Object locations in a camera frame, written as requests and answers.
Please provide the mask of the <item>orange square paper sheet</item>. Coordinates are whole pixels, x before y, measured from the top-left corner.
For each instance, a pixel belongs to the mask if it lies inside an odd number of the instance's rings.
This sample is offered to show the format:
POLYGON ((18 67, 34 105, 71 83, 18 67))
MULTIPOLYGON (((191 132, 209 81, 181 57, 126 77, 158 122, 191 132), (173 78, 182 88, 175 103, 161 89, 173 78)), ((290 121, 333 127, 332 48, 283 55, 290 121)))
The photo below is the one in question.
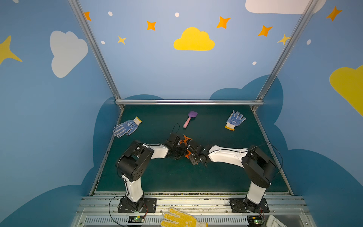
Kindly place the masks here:
MULTIPOLYGON (((181 139, 181 142, 186 146, 188 147, 188 142, 191 141, 192 139, 187 137, 187 136, 183 136, 183 139, 181 139)), ((191 152, 188 150, 188 148, 186 149, 186 154, 185 154, 185 157, 189 159, 189 155, 191 154, 191 152)))

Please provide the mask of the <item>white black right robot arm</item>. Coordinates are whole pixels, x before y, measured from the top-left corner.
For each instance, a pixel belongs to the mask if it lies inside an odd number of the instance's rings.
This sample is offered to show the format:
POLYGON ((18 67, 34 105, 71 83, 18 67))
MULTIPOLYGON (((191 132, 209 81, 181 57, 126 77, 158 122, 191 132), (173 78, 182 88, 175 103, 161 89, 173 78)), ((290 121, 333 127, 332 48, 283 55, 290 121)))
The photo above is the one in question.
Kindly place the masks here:
POLYGON ((186 139, 188 159, 193 165, 209 162, 221 162, 242 167, 251 180, 248 193, 242 200, 230 201, 236 212, 252 213, 264 207, 264 194, 270 187, 274 174, 278 169, 275 162, 264 153, 259 146, 252 148, 223 148, 220 146, 203 147, 197 142, 186 139))

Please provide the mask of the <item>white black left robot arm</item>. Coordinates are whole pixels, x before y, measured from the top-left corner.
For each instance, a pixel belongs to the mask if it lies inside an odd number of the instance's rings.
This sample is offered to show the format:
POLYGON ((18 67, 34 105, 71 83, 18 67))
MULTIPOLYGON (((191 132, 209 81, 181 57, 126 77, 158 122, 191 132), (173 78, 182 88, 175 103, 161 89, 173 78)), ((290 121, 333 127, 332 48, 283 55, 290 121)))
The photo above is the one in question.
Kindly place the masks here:
POLYGON ((146 144, 133 141, 116 162, 117 174, 124 180, 126 196, 121 199, 120 211, 140 212, 145 207, 145 194, 141 177, 152 159, 179 159, 187 155, 186 142, 189 138, 171 133, 164 143, 146 144))

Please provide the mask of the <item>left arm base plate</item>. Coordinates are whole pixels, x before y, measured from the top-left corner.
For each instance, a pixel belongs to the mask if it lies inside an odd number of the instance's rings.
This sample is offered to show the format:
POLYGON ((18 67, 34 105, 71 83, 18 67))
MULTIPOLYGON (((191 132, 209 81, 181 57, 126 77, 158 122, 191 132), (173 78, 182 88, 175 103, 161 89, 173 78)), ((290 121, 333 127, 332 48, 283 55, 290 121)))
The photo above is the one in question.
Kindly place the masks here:
POLYGON ((129 198, 122 198, 118 206, 118 213, 155 213, 157 198, 141 198, 138 202, 132 202, 129 198))

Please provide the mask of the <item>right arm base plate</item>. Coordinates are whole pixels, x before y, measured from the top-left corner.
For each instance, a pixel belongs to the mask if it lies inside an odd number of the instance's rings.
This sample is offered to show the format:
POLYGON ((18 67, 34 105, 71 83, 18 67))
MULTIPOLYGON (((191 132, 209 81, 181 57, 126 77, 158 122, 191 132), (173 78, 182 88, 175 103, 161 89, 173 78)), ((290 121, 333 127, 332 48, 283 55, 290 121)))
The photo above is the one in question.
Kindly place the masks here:
POLYGON ((233 213, 269 213, 270 209, 265 198, 259 204, 255 204, 247 198, 231 198, 229 206, 233 213))

